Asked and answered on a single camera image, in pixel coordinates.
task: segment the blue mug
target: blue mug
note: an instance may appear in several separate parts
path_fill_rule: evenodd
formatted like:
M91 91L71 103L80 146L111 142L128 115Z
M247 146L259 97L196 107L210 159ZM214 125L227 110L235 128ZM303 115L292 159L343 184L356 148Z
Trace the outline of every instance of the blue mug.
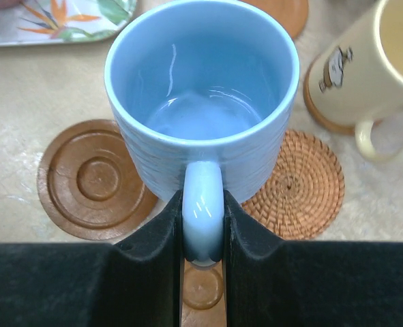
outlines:
M131 22L110 48L106 92L146 186L183 189L183 251L222 257L224 192L242 203L271 174L299 82L292 39L233 0L176 0Z

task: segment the printed design on mug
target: printed design on mug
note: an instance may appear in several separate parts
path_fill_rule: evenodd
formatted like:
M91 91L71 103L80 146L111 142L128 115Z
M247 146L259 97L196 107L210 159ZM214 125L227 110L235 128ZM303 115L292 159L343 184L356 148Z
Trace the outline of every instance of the printed design on mug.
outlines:
M344 67L347 62L353 60L353 51L348 47L342 51L338 46L327 59L324 65L323 79L319 81L321 92L331 89L333 86L340 89L344 79Z

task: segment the beige countertop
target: beige countertop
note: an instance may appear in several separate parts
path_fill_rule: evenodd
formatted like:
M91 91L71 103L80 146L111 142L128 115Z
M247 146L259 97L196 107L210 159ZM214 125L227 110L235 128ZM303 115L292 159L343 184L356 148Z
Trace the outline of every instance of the beige countertop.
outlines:
M165 1L141 2L144 12ZM310 0L307 26L295 42L301 81L312 59L373 2ZM80 240L48 218L37 195L36 172L59 132L80 121L113 117L103 82L111 43L0 48L0 242ZM301 84L290 127L325 141L344 171L344 204L318 238L403 240L403 163L368 164L352 138L317 126L304 107ZM403 116L387 119L376 129L377 145L392 149L403 141L402 131Z

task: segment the mug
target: mug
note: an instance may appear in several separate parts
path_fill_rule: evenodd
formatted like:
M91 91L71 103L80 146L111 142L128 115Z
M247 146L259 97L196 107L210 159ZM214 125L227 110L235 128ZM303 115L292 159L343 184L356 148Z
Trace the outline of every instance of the mug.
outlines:
M382 154L371 141L373 124L403 110L403 0L380 0L311 65L304 100L331 131L355 134L363 157L403 161L403 147Z
M299 81L292 39L244 2L176 0L118 35L104 79L143 182L163 201L183 189L186 259L211 267L224 189L244 202L274 168Z

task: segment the tray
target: tray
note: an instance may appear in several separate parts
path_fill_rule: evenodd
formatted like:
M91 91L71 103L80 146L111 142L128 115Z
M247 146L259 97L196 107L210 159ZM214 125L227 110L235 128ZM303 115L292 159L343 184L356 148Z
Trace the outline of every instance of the tray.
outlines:
M24 0L0 10L0 46L94 42L132 19L136 0Z

